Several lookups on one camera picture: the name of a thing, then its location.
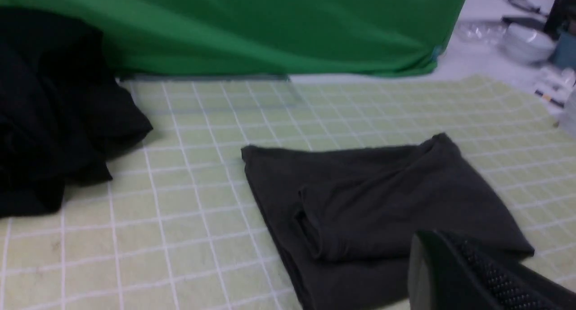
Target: blue container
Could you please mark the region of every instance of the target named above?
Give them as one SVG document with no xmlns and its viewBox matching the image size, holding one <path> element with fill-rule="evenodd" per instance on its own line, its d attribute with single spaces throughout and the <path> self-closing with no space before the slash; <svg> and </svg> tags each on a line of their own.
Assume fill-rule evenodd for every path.
<svg viewBox="0 0 576 310">
<path fill-rule="evenodd" d="M 576 70 L 576 36 L 562 31 L 550 62 L 560 69 L 572 68 Z"/>
</svg>

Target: grid lines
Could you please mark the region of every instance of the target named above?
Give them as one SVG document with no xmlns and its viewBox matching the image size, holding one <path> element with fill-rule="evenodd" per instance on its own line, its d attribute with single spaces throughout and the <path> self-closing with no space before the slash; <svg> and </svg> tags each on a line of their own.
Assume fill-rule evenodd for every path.
<svg viewBox="0 0 576 310">
<path fill-rule="evenodd" d="M 0 310 L 298 309 L 240 148 L 417 144 L 441 131 L 535 246 L 525 264 L 576 289 L 576 143 L 530 94 L 483 76 L 123 86 L 155 130 L 109 162 L 113 181 L 68 187 L 60 213 L 0 220 Z"/>
</svg>

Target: black object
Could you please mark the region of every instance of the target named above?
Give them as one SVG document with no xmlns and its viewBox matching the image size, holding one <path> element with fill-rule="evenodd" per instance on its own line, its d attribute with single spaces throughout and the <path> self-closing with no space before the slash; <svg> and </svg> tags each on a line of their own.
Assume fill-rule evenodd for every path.
<svg viewBox="0 0 576 310">
<path fill-rule="evenodd" d="M 412 310 L 573 310 L 576 294 L 460 234 L 419 231 L 409 268 Z"/>
<path fill-rule="evenodd" d="M 0 8 L 0 216 L 58 211 L 66 179 L 112 179 L 105 159 L 152 129 L 101 43 L 78 19 Z"/>
<path fill-rule="evenodd" d="M 575 9 L 576 0 L 554 0 L 554 5 L 544 26 L 544 32 L 557 40 L 560 37 L 558 30 L 564 27 Z"/>
<path fill-rule="evenodd" d="M 463 232 L 518 258 L 534 252 L 445 134 L 417 146 L 322 153 L 247 146 L 242 158 L 304 310 L 405 298 L 416 230 Z"/>
</svg>

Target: black cloth pile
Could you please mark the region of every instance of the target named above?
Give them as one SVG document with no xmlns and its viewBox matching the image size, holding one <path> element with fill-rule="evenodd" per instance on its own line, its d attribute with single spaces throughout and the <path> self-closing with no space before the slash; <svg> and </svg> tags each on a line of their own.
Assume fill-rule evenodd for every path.
<svg viewBox="0 0 576 310">
<path fill-rule="evenodd" d="M 78 19 L 0 8 L 0 216 L 59 210 L 66 179 L 112 179 L 106 158 L 152 130 L 102 37 Z"/>
</svg>

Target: stack of white bowls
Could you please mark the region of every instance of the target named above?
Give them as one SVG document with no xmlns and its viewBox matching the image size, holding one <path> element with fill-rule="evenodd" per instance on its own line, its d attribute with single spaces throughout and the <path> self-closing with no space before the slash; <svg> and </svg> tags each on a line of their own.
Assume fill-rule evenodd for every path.
<svg viewBox="0 0 576 310">
<path fill-rule="evenodd" d="M 512 60 L 534 64 L 547 60 L 556 43 L 544 32 L 512 23 L 502 38 L 502 49 Z"/>
</svg>

